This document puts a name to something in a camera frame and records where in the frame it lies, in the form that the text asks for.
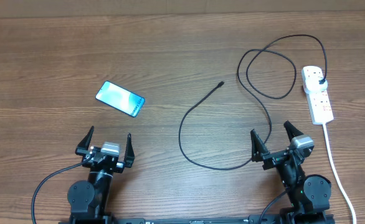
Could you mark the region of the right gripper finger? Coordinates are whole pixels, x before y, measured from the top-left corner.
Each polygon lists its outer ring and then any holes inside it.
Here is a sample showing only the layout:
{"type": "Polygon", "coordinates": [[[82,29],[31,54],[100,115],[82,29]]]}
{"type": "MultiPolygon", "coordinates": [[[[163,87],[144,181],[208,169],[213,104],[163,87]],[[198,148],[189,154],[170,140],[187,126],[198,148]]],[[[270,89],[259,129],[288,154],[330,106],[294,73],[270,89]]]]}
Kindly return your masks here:
{"type": "Polygon", "coordinates": [[[251,130],[250,137],[252,143],[252,161],[263,161],[263,158],[269,155],[270,152],[254,129],[251,130]]]}
{"type": "Polygon", "coordinates": [[[303,133],[300,130],[298,130],[296,127],[294,127],[294,125],[292,125],[291,122],[289,122],[289,121],[284,122],[283,126],[287,132],[289,141],[292,141],[292,139],[297,136],[303,135],[303,133]]]}

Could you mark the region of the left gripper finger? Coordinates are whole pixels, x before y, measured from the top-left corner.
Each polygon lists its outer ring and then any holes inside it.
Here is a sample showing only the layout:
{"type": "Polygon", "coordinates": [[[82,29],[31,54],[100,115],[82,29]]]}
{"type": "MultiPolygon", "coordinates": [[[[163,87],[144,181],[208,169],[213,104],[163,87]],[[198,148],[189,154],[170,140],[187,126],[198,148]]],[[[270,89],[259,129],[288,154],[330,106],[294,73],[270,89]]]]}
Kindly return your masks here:
{"type": "Polygon", "coordinates": [[[87,150],[88,149],[91,139],[92,139],[93,132],[94,132],[94,126],[91,126],[87,135],[78,143],[76,150],[87,150]]]}
{"type": "Polygon", "coordinates": [[[124,157],[125,168],[131,168],[133,166],[133,162],[135,159],[135,153],[133,151],[132,141],[131,141],[131,134],[127,135],[127,142],[126,142],[126,151],[124,157]]]}

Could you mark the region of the Samsung Galaxy smartphone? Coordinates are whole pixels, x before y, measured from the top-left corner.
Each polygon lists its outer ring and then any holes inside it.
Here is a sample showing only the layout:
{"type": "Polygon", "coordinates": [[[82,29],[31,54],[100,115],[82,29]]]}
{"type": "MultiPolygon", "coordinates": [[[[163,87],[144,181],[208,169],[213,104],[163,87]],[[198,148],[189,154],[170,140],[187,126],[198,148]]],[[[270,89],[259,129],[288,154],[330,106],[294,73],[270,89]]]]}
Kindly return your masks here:
{"type": "Polygon", "coordinates": [[[145,99],[142,96],[109,81],[104,82],[95,98],[134,118],[137,117],[145,103],[145,99]]]}

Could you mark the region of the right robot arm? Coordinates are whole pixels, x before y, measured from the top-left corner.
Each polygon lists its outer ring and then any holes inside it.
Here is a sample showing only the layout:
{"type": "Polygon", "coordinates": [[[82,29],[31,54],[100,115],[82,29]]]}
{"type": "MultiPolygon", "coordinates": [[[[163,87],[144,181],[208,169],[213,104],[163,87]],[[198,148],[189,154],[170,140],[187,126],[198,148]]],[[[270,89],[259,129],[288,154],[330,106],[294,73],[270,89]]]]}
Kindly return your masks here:
{"type": "Polygon", "coordinates": [[[290,145],[274,153],[268,151],[255,130],[250,132],[252,161],[263,162],[263,170],[275,168],[285,190],[260,215],[249,216],[249,223],[334,223],[333,216],[326,214],[331,197],[331,182],[322,175],[306,175],[301,167],[313,151],[313,139],[289,121],[283,125],[290,145]],[[268,209],[284,195],[288,196],[291,206],[280,209],[278,214],[268,215],[268,209]]]}

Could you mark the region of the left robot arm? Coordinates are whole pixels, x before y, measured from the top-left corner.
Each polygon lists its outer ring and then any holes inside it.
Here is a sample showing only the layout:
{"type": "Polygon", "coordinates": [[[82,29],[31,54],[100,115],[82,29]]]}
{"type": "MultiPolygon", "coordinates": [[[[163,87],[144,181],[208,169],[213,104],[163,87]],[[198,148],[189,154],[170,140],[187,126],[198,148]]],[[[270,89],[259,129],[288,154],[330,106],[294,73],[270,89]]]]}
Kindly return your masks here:
{"type": "Polygon", "coordinates": [[[101,147],[90,146],[93,132],[91,127],[75,150],[76,155],[82,156],[81,166],[90,172],[87,180],[77,181],[69,188],[69,223],[116,223],[115,216],[106,211],[113,175],[132,167],[135,159],[131,134],[127,135],[125,156],[120,161],[119,144],[104,142],[101,147]]]}

